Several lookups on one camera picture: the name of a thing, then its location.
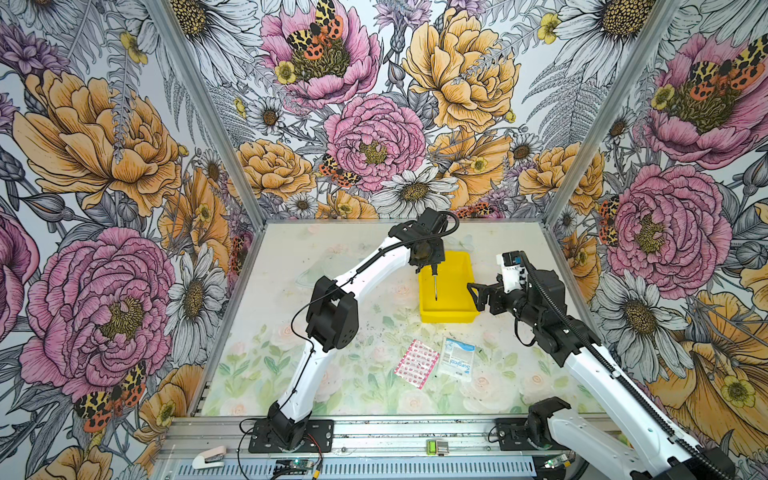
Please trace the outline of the black yellow screwdriver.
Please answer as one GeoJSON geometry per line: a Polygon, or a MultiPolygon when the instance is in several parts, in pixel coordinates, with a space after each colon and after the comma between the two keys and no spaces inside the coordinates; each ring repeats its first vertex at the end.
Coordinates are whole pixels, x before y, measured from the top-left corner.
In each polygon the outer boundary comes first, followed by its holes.
{"type": "Polygon", "coordinates": [[[439,299],[439,280],[438,280],[438,264],[432,264],[430,266],[431,268],[431,276],[432,276],[432,282],[433,282],[433,298],[434,301],[437,302],[439,299]]]}

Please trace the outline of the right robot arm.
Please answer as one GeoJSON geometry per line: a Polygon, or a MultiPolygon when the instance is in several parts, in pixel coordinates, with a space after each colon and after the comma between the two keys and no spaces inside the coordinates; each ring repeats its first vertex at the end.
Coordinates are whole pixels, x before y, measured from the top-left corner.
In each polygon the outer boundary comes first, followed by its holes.
{"type": "Polygon", "coordinates": [[[596,334],[569,315],[558,274],[535,268],[522,251],[498,255],[500,274],[490,285],[467,289],[478,311],[508,313],[528,325],[533,343],[598,401],[628,441],[622,443],[585,420],[566,401],[534,403],[527,440],[562,446],[609,479],[732,479],[735,465],[721,448],[707,449],[687,434],[630,379],[596,334]]]}

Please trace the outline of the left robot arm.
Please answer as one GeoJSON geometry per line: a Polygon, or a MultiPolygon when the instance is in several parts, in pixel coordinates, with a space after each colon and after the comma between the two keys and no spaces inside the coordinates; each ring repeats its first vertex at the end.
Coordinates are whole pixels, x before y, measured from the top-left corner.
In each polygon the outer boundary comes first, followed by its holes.
{"type": "Polygon", "coordinates": [[[309,419],[322,377],[335,354],[357,335],[359,303],[398,269],[410,266],[433,273],[446,260],[443,239],[460,226],[450,211],[426,209],[416,219],[391,227],[385,240],[349,271],[320,277],[310,301],[298,312],[306,314],[301,360],[288,388],[266,414],[269,443],[292,451],[309,436],[309,419]]]}

